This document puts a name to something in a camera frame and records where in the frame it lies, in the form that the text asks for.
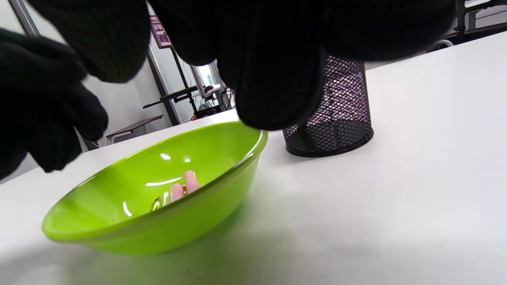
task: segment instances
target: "poster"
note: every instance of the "poster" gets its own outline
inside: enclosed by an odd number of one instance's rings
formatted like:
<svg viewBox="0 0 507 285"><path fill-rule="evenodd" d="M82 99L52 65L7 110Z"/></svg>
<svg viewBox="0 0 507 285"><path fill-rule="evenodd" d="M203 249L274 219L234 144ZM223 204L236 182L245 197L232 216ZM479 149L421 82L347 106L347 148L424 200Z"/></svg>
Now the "poster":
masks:
<svg viewBox="0 0 507 285"><path fill-rule="evenodd" d="M152 24L152 34L155 40L157 41L157 45L159 49L165 49L171 47L171 41L167 36L167 33L164 30L164 27L160 23L160 20L157 16L150 16L150 22Z"/></svg>

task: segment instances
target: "gold object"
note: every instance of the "gold object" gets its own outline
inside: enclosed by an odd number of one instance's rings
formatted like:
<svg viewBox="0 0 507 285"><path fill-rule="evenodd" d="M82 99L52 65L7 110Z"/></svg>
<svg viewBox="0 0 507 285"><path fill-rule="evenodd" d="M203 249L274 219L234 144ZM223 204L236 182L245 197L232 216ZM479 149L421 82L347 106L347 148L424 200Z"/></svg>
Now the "gold object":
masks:
<svg viewBox="0 0 507 285"><path fill-rule="evenodd" d="M187 186L183 185L183 196L187 196L188 194L189 194L189 192L187 191ZM158 210L158 209L162 208L163 206L165 206L165 201L162 198L162 196L158 196L157 199L155 199L155 201L153 201L152 207L150 208L150 212Z"/></svg>
<svg viewBox="0 0 507 285"><path fill-rule="evenodd" d="M162 197L158 196L155 201L152 203L152 207L150 208L150 212L153 212L155 210L158 210L162 207Z"/></svg>

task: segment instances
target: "bowl rim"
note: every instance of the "bowl rim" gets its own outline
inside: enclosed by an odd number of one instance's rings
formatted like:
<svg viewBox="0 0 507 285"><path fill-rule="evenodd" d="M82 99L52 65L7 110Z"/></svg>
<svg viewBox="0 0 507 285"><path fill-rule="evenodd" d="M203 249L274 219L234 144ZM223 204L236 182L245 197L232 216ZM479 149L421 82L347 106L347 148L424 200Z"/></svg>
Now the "bowl rim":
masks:
<svg viewBox="0 0 507 285"><path fill-rule="evenodd" d="M93 239L96 239L96 238L103 238L103 237L105 237L107 235L114 234L114 233L117 233L119 231L122 231L122 230L125 230L127 228L130 228L130 226L133 226L133 225L136 225L136 224L141 224L141 223L143 223L146 220L153 219L153 218L158 217L160 215L166 214L167 212L171 211L175 207L178 207L180 204L183 204L185 201L189 201L190 199L195 199L199 195L202 195L202 193L207 192L209 189L212 189L215 185L223 182L227 177L231 176L232 174L237 173L241 168L244 168L244 167L250 165L261 154L262 150L266 146L266 143L267 143L267 140L268 140L268 132L265 131L265 130L258 130L259 131L259 138L257 139L257 142L245 154L245 156L243 156L243 158L238 163L236 163L231 168L229 168L227 171L225 171L224 173L222 173L219 177L215 178L214 180L212 180L208 184L206 184L203 187L199 188L198 191L195 191L193 193L188 194L184 199L180 199L180 200L178 200L176 202L172 202L169 205L166 205L166 206L164 206L164 207L162 207L162 208L160 208L160 209L158 209L156 211L148 212L148 213L142 214L140 216L128 219L126 221L122 221L122 222L119 222L119 223L116 223L116 224L113 224L113 225L109 225L109 226L98 228L98 229L94 229L94 230L81 231L81 232L71 232L71 233L57 233L57 232L50 231L50 230L47 229L47 227L49 226L48 225L48 223L49 223L49 215L54 211L55 207L58 204L60 204L68 195L70 195L72 192L74 192L80 185L82 185L84 182L86 182L87 180L89 180L91 177L94 177L95 175L97 175L98 173L100 173L101 171L103 171L104 169L106 169L108 167L111 167L111 166L113 166L113 165L115 165L117 163L120 163L120 162L124 161L125 159L128 159L128 158L130 158L130 157L132 157L132 156L134 156L134 155L136 155L136 154L138 154L138 153L140 153L140 152L142 152L142 151L144 151L144 150L146 150L148 148L151 148L151 147L153 147L155 145L161 144L161 143L163 143L163 142L165 142L165 141L167 141L169 139L175 139L177 137L183 136L183 135L188 134L190 132L194 132L194 131L198 131L198 130L203 130L203 129L206 129L206 128L213 128L213 127L217 127L217 126L220 126L220 125L232 125L232 124L241 124L241 125L243 125L243 126L245 126L247 128L251 128L251 127L246 126L241 121L218 123L218 124L212 124L212 125L201 127L201 128L196 128L196 129L193 129L193 130L189 130L189 131L182 132L182 133L179 133L177 135L168 137L168 138L166 138L164 140L161 140L159 142L156 142L156 143L154 143L154 144L152 144L152 145L150 145L148 147L142 148L141 150L138 150L138 151L134 152L133 154L130 154L130 155L128 155L128 156L126 156L126 157L124 157L124 158L122 158L122 159L114 162L113 164L111 164L109 166L106 166L105 168L99 170L98 172L96 172L95 174L91 175L90 177L84 179L77 186L75 186L74 188L72 188L72 190L70 190L67 194L65 194L62 198L60 198L51 207L51 209L46 213L46 216L44 217L44 220L42 222L42 231L52 241L65 242L65 243L81 243L82 241L90 241L90 240L93 240Z"/></svg>

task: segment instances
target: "small object in bowl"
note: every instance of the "small object in bowl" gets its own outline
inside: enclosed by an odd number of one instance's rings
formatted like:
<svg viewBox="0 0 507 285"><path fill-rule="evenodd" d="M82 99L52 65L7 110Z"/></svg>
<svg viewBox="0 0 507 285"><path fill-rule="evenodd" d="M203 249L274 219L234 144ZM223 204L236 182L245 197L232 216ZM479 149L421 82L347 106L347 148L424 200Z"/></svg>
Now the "small object in bowl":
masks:
<svg viewBox="0 0 507 285"><path fill-rule="evenodd" d="M160 209L162 207L161 201L162 201L162 197L158 196L157 199L155 199L155 201L153 201L152 207L150 208L150 212Z"/></svg>
<svg viewBox="0 0 507 285"><path fill-rule="evenodd" d="M185 181L187 182L186 185L176 183L173 186L171 186L171 202L176 202L181 198L187 196L188 194L201 188L199 180L197 180L197 176L195 175L195 172L192 170L185 172ZM152 203L150 212L158 210L165 205L166 205L165 200L163 200L161 196L158 196L157 199L155 199L155 201Z"/></svg>

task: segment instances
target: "desk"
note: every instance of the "desk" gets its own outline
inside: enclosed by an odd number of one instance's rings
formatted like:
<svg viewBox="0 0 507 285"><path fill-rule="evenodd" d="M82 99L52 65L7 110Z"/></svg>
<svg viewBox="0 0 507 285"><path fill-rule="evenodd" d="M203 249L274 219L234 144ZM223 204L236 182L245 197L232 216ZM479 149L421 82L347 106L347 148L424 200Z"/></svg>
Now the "desk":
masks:
<svg viewBox="0 0 507 285"><path fill-rule="evenodd" d="M133 123L132 125L124 127L121 130L117 130L116 132L110 133L110 134L108 134L105 137L108 140L110 140L112 143L114 143L114 136L115 135L125 134L125 133L132 133L135 129L138 129L138 128L142 128L143 132L144 132L143 134L147 134L148 132L146 131L146 125L148 125L149 123L151 123L151 122L153 122L155 120L160 120L163 116L164 115L158 115L158 116L151 117L151 118L148 118L148 119L140 120L139 122Z"/></svg>
<svg viewBox="0 0 507 285"><path fill-rule="evenodd" d="M506 48L500 33L367 71L371 142L305 159L270 133L243 205L168 254L54 244L41 222L98 170L181 132L237 120L235 110L8 181L0 186L0 283L506 284Z"/></svg>

